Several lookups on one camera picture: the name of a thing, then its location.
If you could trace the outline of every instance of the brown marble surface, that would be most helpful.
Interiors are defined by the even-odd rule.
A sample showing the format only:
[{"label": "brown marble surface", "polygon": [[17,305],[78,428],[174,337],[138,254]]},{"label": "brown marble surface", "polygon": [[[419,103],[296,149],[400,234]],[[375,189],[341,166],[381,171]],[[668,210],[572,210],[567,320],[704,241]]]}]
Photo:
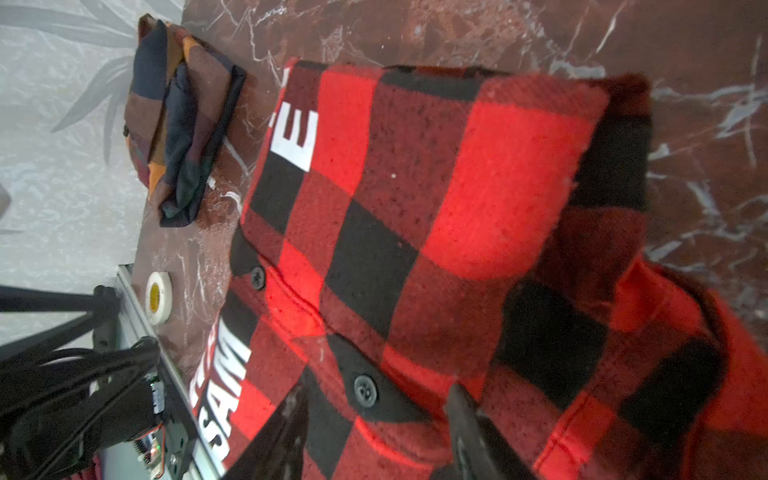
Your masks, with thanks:
[{"label": "brown marble surface", "polygon": [[250,74],[197,224],[147,209],[134,284],[170,272],[158,329],[190,378],[229,279],[228,249],[281,66],[484,65],[653,82],[646,254],[717,288],[768,347],[768,2],[754,0],[189,0],[184,26]]}]

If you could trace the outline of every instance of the gray wallpaper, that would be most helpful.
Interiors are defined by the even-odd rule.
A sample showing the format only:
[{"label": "gray wallpaper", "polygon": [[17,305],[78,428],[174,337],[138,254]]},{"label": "gray wallpaper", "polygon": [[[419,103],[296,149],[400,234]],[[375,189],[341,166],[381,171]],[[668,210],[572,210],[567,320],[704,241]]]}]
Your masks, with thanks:
[{"label": "gray wallpaper", "polygon": [[[178,23],[182,7],[0,0],[0,284],[87,293],[133,261],[147,194],[121,134],[135,25]],[[67,318],[3,314],[0,344]]]}]

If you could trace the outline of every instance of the white masking tape roll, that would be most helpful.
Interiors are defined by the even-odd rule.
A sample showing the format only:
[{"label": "white masking tape roll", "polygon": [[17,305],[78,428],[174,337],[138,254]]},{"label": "white masking tape roll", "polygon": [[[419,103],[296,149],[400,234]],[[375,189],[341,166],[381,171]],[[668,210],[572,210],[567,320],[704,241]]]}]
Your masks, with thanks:
[{"label": "white masking tape roll", "polygon": [[173,290],[170,287],[170,276],[167,272],[153,272],[147,282],[147,292],[144,296],[144,309],[147,319],[152,325],[164,323],[170,316],[170,305],[173,302]]}]

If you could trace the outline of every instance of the button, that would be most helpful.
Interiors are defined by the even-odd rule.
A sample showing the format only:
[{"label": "button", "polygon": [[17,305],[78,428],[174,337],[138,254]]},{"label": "button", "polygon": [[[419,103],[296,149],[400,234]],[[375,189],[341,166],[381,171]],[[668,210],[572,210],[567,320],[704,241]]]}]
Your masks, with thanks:
[{"label": "button", "polygon": [[250,271],[250,284],[256,290],[264,290],[266,286],[266,273],[263,266],[257,266]]},{"label": "button", "polygon": [[364,409],[369,409],[376,403],[379,393],[371,377],[360,375],[355,379],[355,398]]}]

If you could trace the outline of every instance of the multicolored folded garment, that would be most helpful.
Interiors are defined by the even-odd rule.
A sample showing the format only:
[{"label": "multicolored folded garment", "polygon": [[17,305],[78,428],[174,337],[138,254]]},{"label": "multicolored folded garment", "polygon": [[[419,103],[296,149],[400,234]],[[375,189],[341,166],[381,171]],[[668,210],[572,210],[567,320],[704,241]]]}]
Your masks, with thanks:
[{"label": "multicolored folded garment", "polygon": [[124,133],[160,225],[183,227],[197,216],[245,73],[178,25],[145,15],[138,31]]},{"label": "multicolored folded garment", "polygon": [[190,384],[220,471],[475,478],[459,384],[538,478],[764,478],[766,356],[642,254],[642,77],[283,72]]}]

